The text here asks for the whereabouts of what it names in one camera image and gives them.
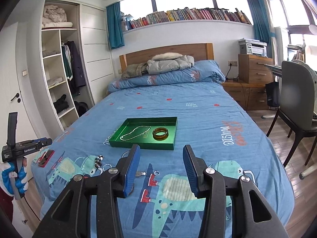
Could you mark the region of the left hand blue white glove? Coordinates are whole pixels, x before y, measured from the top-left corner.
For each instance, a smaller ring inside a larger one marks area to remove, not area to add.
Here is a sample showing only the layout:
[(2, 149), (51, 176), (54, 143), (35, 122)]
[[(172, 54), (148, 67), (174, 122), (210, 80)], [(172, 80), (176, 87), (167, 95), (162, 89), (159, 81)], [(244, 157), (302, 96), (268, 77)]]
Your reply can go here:
[(1, 189), (9, 196), (18, 191), (23, 195), (29, 187), (27, 180), (27, 158), (23, 158), (21, 168), (16, 172), (12, 162), (1, 163)]

